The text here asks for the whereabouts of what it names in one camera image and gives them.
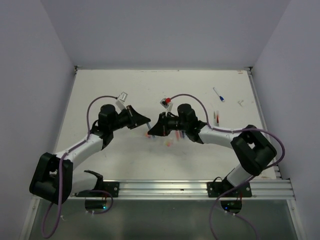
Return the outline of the teal pen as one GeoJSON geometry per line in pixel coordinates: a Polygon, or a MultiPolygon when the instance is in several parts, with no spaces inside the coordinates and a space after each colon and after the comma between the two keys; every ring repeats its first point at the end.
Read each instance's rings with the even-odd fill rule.
{"type": "Polygon", "coordinates": [[[149,122],[146,123],[148,130],[151,130],[151,125],[149,122]]]}

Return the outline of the blue capped white pen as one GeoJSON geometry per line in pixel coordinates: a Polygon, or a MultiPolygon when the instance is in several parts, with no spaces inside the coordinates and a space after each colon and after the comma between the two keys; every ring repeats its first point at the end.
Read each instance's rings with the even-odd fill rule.
{"type": "Polygon", "coordinates": [[[213,87],[212,89],[213,89],[213,91],[217,94],[217,96],[218,96],[218,98],[220,99],[220,101],[221,101],[221,102],[224,102],[225,99],[220,95],[220,93],[218,92],[218,90],[217,90],[215,87],[213,87]]]}

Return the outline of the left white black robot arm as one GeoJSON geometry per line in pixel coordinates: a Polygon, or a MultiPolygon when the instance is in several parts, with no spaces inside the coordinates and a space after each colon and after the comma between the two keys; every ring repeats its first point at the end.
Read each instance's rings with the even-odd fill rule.
{"type": "Polygon", "coordinates": [[[75,177],[74,170],[92,155],[104,150],[113,140],[115,131],[125,127],[132,130],[150,121],[131,105],[120,112],[112,104],[103,105],[88,136],[66,150],[46,152],[40,156],[29,192],[56,205],[81,192],[89,192],[95,197],[104,194],[106,188],[101,174],[85,170],[84,176],[75,177]]]}

